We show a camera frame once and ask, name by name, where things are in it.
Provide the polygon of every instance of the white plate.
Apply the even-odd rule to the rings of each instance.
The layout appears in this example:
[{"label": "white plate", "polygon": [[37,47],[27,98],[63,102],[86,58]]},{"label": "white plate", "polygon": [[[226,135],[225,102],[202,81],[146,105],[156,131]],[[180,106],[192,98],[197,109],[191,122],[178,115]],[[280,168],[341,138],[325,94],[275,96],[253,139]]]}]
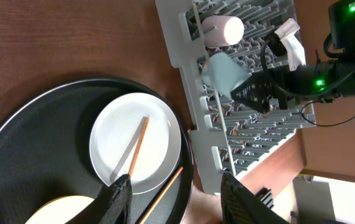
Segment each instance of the white plate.
[{"label": "white plate", "polygon": [[153,95],[130,93],[104,108],[90,135],[90,159],[107,186],[128,173],[144,116],[149,117],[149,123],[131,177],[133,193],[153,190],[173,171],[181,147],[174,113]]}]

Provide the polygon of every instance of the round tray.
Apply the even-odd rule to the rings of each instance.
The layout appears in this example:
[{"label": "round tray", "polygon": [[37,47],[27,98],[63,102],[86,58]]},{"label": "round tray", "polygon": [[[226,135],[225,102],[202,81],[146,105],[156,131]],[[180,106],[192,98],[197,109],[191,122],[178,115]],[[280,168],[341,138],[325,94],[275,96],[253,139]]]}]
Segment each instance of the round tray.
[{"label": "round tray", "polygon": [[[0,223],[25,223],[42,205],[61,196],[96,198],[106,186],[90,163],[90,131],[109,102],[132,92],[161,98],[133,81],[88,78],[41,94],[7,119],[0,127]],[[179,223],[186,212],[193,159],[187,133],[180,128],[177,166],[184,170],[147,223]],[[132,223],[144,214],[164,185],[133,196]]]}]

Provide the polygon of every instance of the wooden surface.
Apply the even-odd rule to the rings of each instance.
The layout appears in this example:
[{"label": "wooden surface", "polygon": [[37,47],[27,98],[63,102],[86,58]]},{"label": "wooden surface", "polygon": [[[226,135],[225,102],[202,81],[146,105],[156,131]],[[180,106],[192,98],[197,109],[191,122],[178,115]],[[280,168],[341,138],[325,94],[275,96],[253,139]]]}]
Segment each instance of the wooden surface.
[{"label": "wooden surface", "polygon": [[[323,41],[331,31],[328,6],[336,1],[318,1],[317,7],[313,1],[295,1],[297,12],[301,12],[297,18],[308,63],[316,62],[315,49],[321,60],[329,59],[323,52]],[[355,115],[355,97],[315,104],[315,113],[320,124],[345,121]],[[303,141],[306,173],[355,182],[355,120],[335,127],[304,129]]]},{"label": "wooden surface", "polygon": [[[0,122],[33,96],[90,72],[148,86],[192,126],[154,0],[0,0]],[[242,182],[253,193],[266,186],[278,194],[305,166],[302,152],[296,135]],[[184,222],[219,223],[219,197],[196,190],[198,174],[194,181]]]}]

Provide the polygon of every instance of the white dish rack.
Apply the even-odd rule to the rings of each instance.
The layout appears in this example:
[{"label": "white dish rack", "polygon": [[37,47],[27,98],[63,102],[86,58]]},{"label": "white dish rack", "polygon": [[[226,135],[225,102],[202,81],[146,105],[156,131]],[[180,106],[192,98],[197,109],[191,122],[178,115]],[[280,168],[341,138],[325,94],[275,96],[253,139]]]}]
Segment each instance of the white dish rack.
[{"label": "white dish rack", "polygon": [[[272,29],[294,18],[292,0],[156,0],[161,27],[173,67],[179,68],[192,121],[190,133],[202,188],[205,193],[219,195],[223,172],[241,179],[254,167],[289,140],[298,128],[313,126],[302,119],[301,106],[260,114],[218,93],[201,79],[199,62],[208,61],[204,31],[200,21],[207,16],[237,16],[243,20],[245,32],[236,45],[215,49],[223,51],[241,67],[260,71],[262,37]],[[287,65],[287,57],[276,57],[266,51],[268,67]],[[313,108],[307,115],[315,120]]]}]

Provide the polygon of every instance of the chopstick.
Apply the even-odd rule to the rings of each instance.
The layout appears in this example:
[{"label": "chopstick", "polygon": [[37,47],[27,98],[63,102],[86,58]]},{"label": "chopstick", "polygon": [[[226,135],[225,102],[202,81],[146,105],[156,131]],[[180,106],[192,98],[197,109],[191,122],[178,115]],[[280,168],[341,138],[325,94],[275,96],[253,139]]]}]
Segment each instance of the chopstick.
[{"label": "chopstick", "polygon": [[132,178],[132,174],[133,174],[133,170],[135,169],[135,165],[136,165],[136,161],[138,160],[138,156],[139,156],[139,152],[140,152],[140,147],[141,147],[141,143],[143,142],[143,138],[144,138],[144,134],[146,132],[146,129],[147,129],[147,125],[148,125],[148,121],[150,119],[148,117],[146,117],[146,119],[144,120],[144,125],[143,125],[143,128],[141,130],[141,134],[140,134],[140,137],[139,137],[139,141],[136,145],[136,149],[135,149],[135,152],[133,154],[133,159],[132,159],[132,163],[130,164],[130,167],[129,167],[129,175],[130,177]]},{"label": "chopstick", "polygon": [[179,174],[182,172],[183,167],[180,167],[175,174],[173,175],[172,179],[168,182],[168,184],[165,186],[163,191],[158,195],[157,199],[154,201],[154,203],[150,206],[150,208],[146,211],[145,215],[142,217],[140,220],[139,224],[143,224],[147,218],[150,216],[151,212],[154,210],[154,208],[157,206],[158,202],[162,199],[162,197],[165,195],[165,193],[168,191],[170,186],[173,184],[173,182],[176,180],[177,177],[179,177]]}]

